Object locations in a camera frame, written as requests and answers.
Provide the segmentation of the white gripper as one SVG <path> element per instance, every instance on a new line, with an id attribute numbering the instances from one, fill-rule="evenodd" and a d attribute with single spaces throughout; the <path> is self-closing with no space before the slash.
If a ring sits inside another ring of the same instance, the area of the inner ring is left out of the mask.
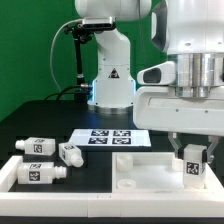
<path id="1" fill-rule="evenodd" d="M 183 158 L 177 133 L 208 137 L 207 163 L 224 136 L 224 54 L 179 54 L 142 70 L 133 121 L 140 129 L 165 131 L 175 157 Z"/>

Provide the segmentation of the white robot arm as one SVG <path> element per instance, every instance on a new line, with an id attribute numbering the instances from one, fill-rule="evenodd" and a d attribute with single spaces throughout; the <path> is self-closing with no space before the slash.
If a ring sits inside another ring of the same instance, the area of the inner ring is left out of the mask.
<path id="1" fill-rule="evenodd" d="M 131 108 L 140 129 L 224 136 L 224 0 L 75 0 L 75 9 L 98 45 L 90 108 Z M 146 16 L 167 60 L 132 78 L 131 43 L 114 25 Z"/>

